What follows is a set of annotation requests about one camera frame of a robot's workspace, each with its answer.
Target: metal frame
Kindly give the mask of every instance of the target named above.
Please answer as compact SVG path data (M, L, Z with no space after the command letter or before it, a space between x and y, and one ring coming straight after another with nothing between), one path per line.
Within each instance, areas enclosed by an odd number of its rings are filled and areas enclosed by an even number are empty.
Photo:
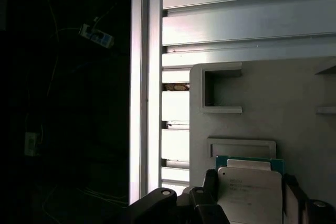
M162 0L132 0L130 204L161 185L161 31Z
M189 82L190 68L198 63L334 56L334 3L133 0L130 203L161 185L185 186L175 173L169 173L170 179L165 171L161 176L161 161L175 168L186 166L188 123L162 129L162 121L187 121L189 96L162 92L162 83ZM286 15L278 18L280 11ZM166 131L176 135L167 137Z
M129 203L146 194L148 0L132 0Z
M149 0L149 6L148 192L151 192L161 186L162 0Z

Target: wire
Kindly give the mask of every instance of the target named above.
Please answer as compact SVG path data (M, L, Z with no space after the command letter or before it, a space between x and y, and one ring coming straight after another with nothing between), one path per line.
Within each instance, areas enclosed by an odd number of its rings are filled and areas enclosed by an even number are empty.
M95 30L96 26L98 25L99 21L101 21L106 15L108 15L108 14L110 13L110 11L111 11L112 9L114 9L114 8L116 7L118 1L119 1L119 0L117 0L117 1L110 7L110 9L108 9L103 15L101 15L101 16L97 19L97 21L95 22L95 24L94 24L93 27L92 27L92 30L91 30L92 33L91 33L91 36L90 36L90 39L89 39L89 40L91 40L92 37L94 36L94 34L95 34L95 31L94 31L94 30Z
M90 193L88 193L88 192L86 192L86 191L84 191L84 190L81 190L81 189L79 189L79 188L77 188L77 190L79 190L79 191L82 192L83 194L86 194L86 195L89 195L89 196L91 196L91 197L94 197L94 198L98 198L98 199L104 200L104 201L106 201L106 202L108 202L108 203L111 203L111 204L113 204L113 205L117 205L118 207L126 208L126 207L122 207L122 206L118 205L116 202L114 202L114 200L108 200L108 199L99 197L99 196L97 196L97 195L90 194Z
M112 201L112 202L116 202L116 203L120 203L120 204L124 204L124 205L128 205L128 203L127 202L124 202L124 201L119 201L119 200L116 200L116 199L111 199L111 198L106 198L106 197L104 197L104 196L102 196L102 195L99 195L99 194L95 194L95 193L93 193L93 192L90 192L90 191L88 191L88 190L82 190L82 191L85 191L86 193L88 193L88 194L92 194L92 195L95 195L95 196L98 196L98 197L100 197L100 198L104 198L104 199L106 199L106 200L108 200L108 201Z
M104 195L104 196L107 196L107 197L110 197L110 198L115 198L115 199L122 199L122 198L126 197L126 195L124 195L124 196L113 196L113 195L109 195L109 194L103 194L103 193L100 193L98 191L94 191L94 190L92 190L88 187L86 187L86 190L91 191L91 192L93 192L95 194L98 194L98 195Z
M53 17L54 24L55 24L56 40L57 40L57 43L59 43L58 27L57 27L57 22L56 22L55 13L54 13L54 11L53 11L53 7L51 6L50 0L47 0L47 2L48 2L48 4L49 4L50 12L51 12L51 15L52 15L52 17ZM54 76L55 76L55 70L56 70L57 63L58 63L58 52L56 52L56 60L55 60L54 69L52 70L51 80L50 80L50 84L49 84L48 91L47 91L47 97L49 96L49 92L50 92L51 84L52 84L52 81L53 81Z
M56 188L57 188L57 185L54 186L54 188L49 192L48 196L46 197L45 201L44 201L43 204L42 204L42 210L43 210L43 212L44 212L47 216L49 216L51 219L53 219L54 222L56 222L56 223L58 223L58 224L61 224L61 222L59 222L54 216L52 216L51 214L49 214L49 213L46 211L46 209L45 209L45 205L46 205L48 199L49 199L49 198L51 197L51 195L54 193L54 191L56 190Z

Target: black mechanical arm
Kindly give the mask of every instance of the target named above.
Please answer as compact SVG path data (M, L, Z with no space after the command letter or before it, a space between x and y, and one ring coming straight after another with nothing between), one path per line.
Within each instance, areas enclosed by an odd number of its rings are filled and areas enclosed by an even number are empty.
M217 172L211 169L206 173L203 187L188 187L178 197L171 189L158 188L108 223L230 224L222 207L217 204L218 187ZM284 176L282 191L283 209L289 223L336 223L333 207L309 199L294 176Z

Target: rectangular slot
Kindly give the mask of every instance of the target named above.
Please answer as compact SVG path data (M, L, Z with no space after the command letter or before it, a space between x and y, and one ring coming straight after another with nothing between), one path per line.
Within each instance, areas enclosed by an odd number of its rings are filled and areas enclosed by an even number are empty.
M228 63L221 70L203 69L202 112L205 113L242 113L243 109L236 101L226 100L223 94L223 81L230 81L242 75L242 63Z
M189 91L189 83L164 83L162 91Z

